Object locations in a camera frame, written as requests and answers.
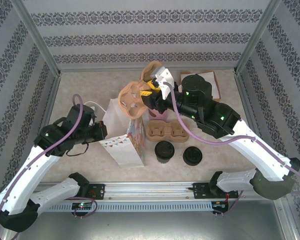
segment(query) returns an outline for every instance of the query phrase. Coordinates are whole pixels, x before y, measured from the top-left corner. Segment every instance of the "patterned wallpaper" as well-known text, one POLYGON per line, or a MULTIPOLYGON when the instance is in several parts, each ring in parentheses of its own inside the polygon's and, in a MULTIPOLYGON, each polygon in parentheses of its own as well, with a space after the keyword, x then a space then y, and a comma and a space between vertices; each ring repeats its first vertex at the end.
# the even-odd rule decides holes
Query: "patterned wallpaper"
POLYGON ((61 70, 234 67, 269 0, 25 0, 61 70))
POLYGON ((8 0, 0 0, 0 191, 39 133, 55 76, 8 0))
MULTIPOLYGON (((241 77, 261 137, 300 159, 300 0, 281 2, 241 77)), ((300 232, 300 194, 287 198, 300 232)))

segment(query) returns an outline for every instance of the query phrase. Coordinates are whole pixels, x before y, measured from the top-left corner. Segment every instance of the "purple cable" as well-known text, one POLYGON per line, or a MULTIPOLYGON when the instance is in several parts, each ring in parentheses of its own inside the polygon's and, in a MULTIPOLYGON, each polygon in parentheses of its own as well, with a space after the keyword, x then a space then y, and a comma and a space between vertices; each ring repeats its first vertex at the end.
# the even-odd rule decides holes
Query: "purple cable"
POLYGON ((221 214, 222 215, 222 217, 224 216, 224 215, 227 215, 232 209, 234 209, 234 207, 238 204, 238 202, 239 202, 239 199, 241 198, 241 196, 242 196, 242 194, 244 193, 244 191, 241 191, 240 193, 239 193, 239 196, 237 197, 237 199, 235 200, 235 202, 233 203, 233 205, 228 209, 228 211, 226 211, 225 213, 223 213, 222 211, 219 211, 219 210, 213 210, 213 212, 216 212, 216 213, 218 213, 218 214, 221 214))
MULTIPOLYGON (((245 136, 245 135, 239 135, 239 136, 235 136, 227 141, 221 141, 221 142, 215 142, 215 141, 208 141, 205 139, 202 139, 200 137, 198 137, 197 135, 195 135, 194 133, 192 133, 187 126, 185 125, 185 123, 182 121, 178 108, 177 108, 177 101, 176 101, 176 96, 175 96, 175 91, 174 88, 171 86, 171 84, 169 84, 168 82, 164 82, 164 85, 167 85, 170 88, 170 92, 171 92, 171 97, 172 97, 172 106, 173 106, 173 110, 176 114, 176 118, 178 119, 180 125, 183 127, 183 129, 190 135, 192 136, 194 139, 204 143, 204 144, 209 144, 209 145, 214 145, 214 146, 222 146, 222 145, 226 145, 226 144, 230 144, 236 140, 239 139, 250 139, 252 141, 255 141, 257 144, 259 144, 267 153, 269 153, 273 158, 275 158, 275 160, 277 160, 282 166, 284 166, 285 168, 287 168, 289 171, 293 172, 294 174, 298 175, 300 177, 300 172, 294 170, 292 167, 286 165, 285 162, 283 162, 278 156, 276 156, 270 149, 268 149, 262 142, 260 142, 259 140, 256 140, 255 137, 252 136, 245 136)), ((291 194, 300 194, 300 191, 292 191, 290 192, 291 194)))
POLYGON ((75 218, 84 219, 84 218, 86 218, 86 217, 89 217, 90 215, 94 214, 94 213, 97 211, 97 208, 98 208, 98 203, 97 203, 97 201, 94 200, 94 199, 92 199, 92 198, 88 198, 88 197, 80 197, 80 196, 73 196, 73 197, 67 198, 66 200, 89 200, 89 201, 94 202, 94 204, 95 204, 95 209, 94 209, 93 211, 87 213, 87 214, 84 215, 84 216, 77 216, 77 215, 76 215, 77 209, 75 209, 75 210, 74 210, 74 213, 73 213, 73 215, 74 215, 75 218))
MULTIPOLYGON (((47 152, 49 152, 50 150, 54 149, 56 146, 58 146, 59 144, 61 144, 64 140, 66 140, 77 128, 77 126, 80 123, 80 120, 82 118, 83 112, 84 112, 84 105, 83 105, 83 101, 82 98, 79 94, 74 94, 72 97, 72 103, 73 105, 76 104, 75 98, 78 97, 79 101, 80 101, 80 111, 79 111, 79 116, 75 122, 75 124, 73 125, 73 127, 71 128, 71 130, 63 137, 61 138, 59 141, 57 141, 55 144, 51 145, 50 147, 48 147, 46 150, 44 150, 43 152, 41 152, 38 156, 36 156, 28 165, 28 168, 24 168, 20 174, 15 178, 15 180, 12 182, 10 188, 6 191, 2 202, 0 203, 0 212, 5 204, 4 200, 7 200, 12 189, 15 187, 15 185, 17 184, 17 182, 19 181, 19 179, 22 177, 22 175, 27 171, 27 169, 29 169, 31 167, 32 164, 34 164, 40 157, 42 157, 43 155, 45 155, 47 152)), ((15 240, 17 238, 19 233, 17 233, 11 240, 15 240)))

